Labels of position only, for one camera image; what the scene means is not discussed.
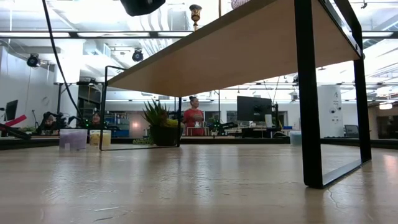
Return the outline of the small black computer monitor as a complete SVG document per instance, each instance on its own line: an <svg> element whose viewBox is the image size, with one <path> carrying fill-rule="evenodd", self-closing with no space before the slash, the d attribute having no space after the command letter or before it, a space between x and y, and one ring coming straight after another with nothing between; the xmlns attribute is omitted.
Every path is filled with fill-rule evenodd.
<svg viewBox="0 0 398 224"><path fill-rule="evenodd" d="M18 100L6 104L4 121L11 121L16 118Z"/></svg>

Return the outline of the potted succulent plant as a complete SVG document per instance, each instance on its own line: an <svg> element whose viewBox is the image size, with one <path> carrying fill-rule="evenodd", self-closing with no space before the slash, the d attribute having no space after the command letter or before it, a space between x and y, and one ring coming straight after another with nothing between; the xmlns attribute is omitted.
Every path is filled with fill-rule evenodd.
<svg viewBox="0 0 398 224"><path fill-rule="evenodd" d="M175 147L180 145L184 130L182 110L169 111L166 105L159 101L144 103L143 117L149 123L149 136L159 147Z"/></svg>

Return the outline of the blue candle glass jar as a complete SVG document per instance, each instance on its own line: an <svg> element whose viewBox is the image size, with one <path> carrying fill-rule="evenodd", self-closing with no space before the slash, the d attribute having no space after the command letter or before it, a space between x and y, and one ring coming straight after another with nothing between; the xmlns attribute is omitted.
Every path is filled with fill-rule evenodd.
<svg viewBox="0 0 398 224"><path fill-rule="evenodd" d="M302 132L301 131L291 131L289 133L290 136L290 144L292 146L301 146L302 145Z"/></svg>

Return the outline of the black rig post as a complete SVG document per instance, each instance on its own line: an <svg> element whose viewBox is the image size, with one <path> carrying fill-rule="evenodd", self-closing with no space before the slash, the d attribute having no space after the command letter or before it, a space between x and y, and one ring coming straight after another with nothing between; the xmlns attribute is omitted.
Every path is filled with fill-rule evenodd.
<svg viewBox="0 0 398 224"><path fill-rule="evenodd" d="M57 98L57 114L60 114L61 97L62 97L62 83L58 83L58 98Z"/></svg>

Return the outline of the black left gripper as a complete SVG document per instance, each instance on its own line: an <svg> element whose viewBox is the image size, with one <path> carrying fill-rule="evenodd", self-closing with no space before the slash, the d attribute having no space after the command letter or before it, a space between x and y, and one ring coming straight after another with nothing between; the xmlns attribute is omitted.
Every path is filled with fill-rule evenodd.
<svg viewBox="0 0 398 224"><path fill-rule="evenodd" d="M165 0L120 0L120 2L131 17L150 14L165 4Z"/></svg>

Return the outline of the white round pillar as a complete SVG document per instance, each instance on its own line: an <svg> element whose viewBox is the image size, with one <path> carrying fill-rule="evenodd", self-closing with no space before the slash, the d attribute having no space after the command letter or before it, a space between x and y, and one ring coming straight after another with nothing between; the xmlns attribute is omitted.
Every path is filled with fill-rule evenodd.
<svg viewBox="0 0 398 224"><path fill-rule="evenodd" d="M319 86L318 110L321 138L344 136L341 88L339 85Z"/></svg>

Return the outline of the yellow candle glass jar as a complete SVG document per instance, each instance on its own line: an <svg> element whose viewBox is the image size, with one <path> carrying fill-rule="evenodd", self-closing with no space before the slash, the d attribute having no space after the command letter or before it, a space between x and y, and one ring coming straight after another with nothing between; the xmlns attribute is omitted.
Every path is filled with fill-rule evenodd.
<svg viewBox="0 0 398 224"><path fill-rule="evenodd" d="M111 145L111 131L103 130L103 135L101 135L100 130L90 130L89 144L91 146L99 146L100 141L102 141L102 146L110 146Z"/></svg>

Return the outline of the clear plastic container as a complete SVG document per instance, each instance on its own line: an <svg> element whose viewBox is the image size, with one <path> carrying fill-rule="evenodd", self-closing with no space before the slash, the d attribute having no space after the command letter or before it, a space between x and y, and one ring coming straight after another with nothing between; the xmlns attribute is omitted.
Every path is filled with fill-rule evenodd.
<svg viewBox="0 0 398 224"><path fill-rule="evenodd" d="M61 129L59 132L59 149L70 151L85 149L87 134L86 129Z"/></svg>

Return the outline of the black angled bar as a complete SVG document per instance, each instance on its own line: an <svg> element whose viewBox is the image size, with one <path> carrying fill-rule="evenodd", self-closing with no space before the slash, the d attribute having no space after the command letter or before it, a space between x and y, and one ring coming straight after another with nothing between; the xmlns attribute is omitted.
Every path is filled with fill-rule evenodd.
<svg viewBox="0 0 398 224"><path fill-rule="evenodd" d="M11 133L14 137L19 138L19 139L23 139L23 140L31 139L30 134L26 134L25 132L20 131L17 128L13 128L13 127L7 126L5 124L0 123L0 129L4 129L8 133Z"/></svg>

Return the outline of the dark shelving unit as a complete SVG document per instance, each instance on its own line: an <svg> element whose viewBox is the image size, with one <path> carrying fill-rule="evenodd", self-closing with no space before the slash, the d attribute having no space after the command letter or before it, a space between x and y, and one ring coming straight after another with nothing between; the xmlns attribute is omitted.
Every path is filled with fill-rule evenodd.
<svg viewBox="0 0 398 224"><path fill-rule="evenodd" d="M78 89L78 109L80 110L80 125L89 128L92 115L97 112L101 115L101 92L93 86L81 85Z"/></svg>

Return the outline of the wooden shelf riser black frame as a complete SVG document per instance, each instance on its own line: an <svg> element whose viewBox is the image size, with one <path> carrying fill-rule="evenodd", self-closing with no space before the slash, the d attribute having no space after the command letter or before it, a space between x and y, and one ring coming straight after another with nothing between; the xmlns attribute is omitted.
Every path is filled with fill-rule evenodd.
<svg viewBox="0 0 398 224"><path fill-rule="evenodd" d="M354 67L360 160L322 172L316 69ZM303 180L321 189L372 158L361 24L349 0L250 0L105 85L182 98L296 73Z"/></svg>

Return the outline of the blue storage bin rack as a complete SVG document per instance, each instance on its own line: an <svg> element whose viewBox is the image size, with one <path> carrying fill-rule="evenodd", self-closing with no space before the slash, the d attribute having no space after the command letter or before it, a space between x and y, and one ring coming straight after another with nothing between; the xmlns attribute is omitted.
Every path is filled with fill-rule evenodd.
<svg viewBox="0 0 398 224"><path fill-rule="evenodd" d="M106 125L112 131L113 138L128 138L130 120L127 113L109 111L104 116Z"/></svg>

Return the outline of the grey office chair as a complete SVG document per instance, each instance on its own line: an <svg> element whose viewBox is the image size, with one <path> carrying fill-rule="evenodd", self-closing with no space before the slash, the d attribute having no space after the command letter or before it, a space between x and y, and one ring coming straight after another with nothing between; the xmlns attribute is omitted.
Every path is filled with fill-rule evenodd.
<svg viewBox="0 0 398 224"><path fill-rule="evenodd" d="M359 138L359 128L357 125L345 125L345 136L347 138Z"/></svg>

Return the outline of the person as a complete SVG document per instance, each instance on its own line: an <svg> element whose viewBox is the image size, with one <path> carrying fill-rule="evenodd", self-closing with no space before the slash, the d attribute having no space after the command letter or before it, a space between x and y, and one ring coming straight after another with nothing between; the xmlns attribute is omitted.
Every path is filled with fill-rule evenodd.
<svg viewBox="0 0 398 224"><path fill-rule="evenodd" d="M89 127L90 129L100 129L102 127L101 116L99 113L95 112L92 115Z"/></svg>
<svg viewBox="0 0 398 224"><path fill-rule="evenodd" d="M205 130L202 128L204 121L203 112L199 107L199 100L195 96L190 96L190 106L183 114L183 123L186 126L187 136L203 136Z"/></svg>

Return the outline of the red bar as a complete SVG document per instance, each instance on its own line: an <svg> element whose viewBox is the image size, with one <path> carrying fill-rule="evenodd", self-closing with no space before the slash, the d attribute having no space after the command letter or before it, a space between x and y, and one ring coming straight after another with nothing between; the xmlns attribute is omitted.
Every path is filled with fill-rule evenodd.
<svg viewBox="0 0 398 224"><path fill-rule="evenodd" d="M0 123L0 129L4 129L6 126L11 127L13 125L19 124L19 123L23 122L26 119L27 119L26 115L21 115L20 117L18 117L16 119L7 121L5 124Z"/></svg>

